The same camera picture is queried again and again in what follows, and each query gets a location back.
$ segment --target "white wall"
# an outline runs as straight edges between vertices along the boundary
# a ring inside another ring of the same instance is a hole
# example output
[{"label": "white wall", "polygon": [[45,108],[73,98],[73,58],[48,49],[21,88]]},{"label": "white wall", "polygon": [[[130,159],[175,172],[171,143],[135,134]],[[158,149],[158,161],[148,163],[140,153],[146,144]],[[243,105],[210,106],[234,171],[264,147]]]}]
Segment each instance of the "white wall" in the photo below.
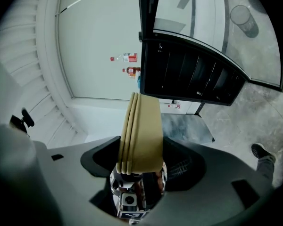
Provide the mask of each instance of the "white wall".
[{"label": "white wall", "polygon": [[86,106],[71,111],[89,134],[86,142],[121,135],[126,109]]},{"label": "white wall", "polygon": [[26,108],[35,122],[27,129],[31,139],[53,148],[81,143],[86,134],[57,105],[44,79],[37,41],[38,26],[44,25],[43,2],[47,0],[16,0],[11,5],[0,23],[0,62],[23,90],[13,114],[22,118]]},{"label": "white wall", "polygon": [[[159,0],[157,17],[185,24],[190,34],[191,0],[185,9],[179,1]],[[82,0],[59,15],[60,53],[74,97],[129,100],[139,91],[122,69],[141,66],[140,30],[138,0]],[[138,62],[110,62],[125,52],[136,52]]]}]

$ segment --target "person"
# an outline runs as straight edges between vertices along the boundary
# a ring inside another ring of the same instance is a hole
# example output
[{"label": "person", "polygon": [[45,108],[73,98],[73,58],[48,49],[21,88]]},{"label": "person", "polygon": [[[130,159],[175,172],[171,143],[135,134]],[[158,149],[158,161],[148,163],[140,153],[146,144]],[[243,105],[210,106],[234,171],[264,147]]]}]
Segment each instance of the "person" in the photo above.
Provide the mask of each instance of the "person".
[{"label": "person", "polygon": [[[254,156],[258,158],[257,171],[263,176],[273,180],[275,156],[264,149],[262,144],[255,143],[251,146]],[[262,207],[254,217],[246,223],[249,224],[269,224],[282,225],[283,224],[283,182],[282,185],[275,189],[275,192],[269,201]]]},{"label": "person", "polygon": [[251,151],[258,158],[257,172],[267,178],[270,184],[272,184],[275,170],[275,155],[268,152],[261,143],[254,143],[251,146]]}]

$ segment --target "concrete floor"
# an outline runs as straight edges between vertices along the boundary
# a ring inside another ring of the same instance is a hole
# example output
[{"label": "concrete floor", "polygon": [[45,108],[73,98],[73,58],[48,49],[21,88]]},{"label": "concrete floor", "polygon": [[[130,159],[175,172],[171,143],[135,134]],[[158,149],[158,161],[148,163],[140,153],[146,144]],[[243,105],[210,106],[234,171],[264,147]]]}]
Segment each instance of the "concrete floor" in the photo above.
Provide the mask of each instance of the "concrete floor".
[{"label": "concrete floor", "polygon": [[246,83],[231,106],[205,104],[200,112],[214,139],[209,145],[234,154],[256,169],[250,146],[276,154],[273,186],[283,179],[283,93]]},{"label": "concrete floor", "polygon": [[229,13],[237,5],[246,6],[258,25],[259,33],[255,38],[249,38],[229,19],[229,36],[225,54],[252,79],[279,85],[281,68],[278,43],[269,16],[257,11],[258,7],[261,8],[260,1],[228,0],[228,5]]}]

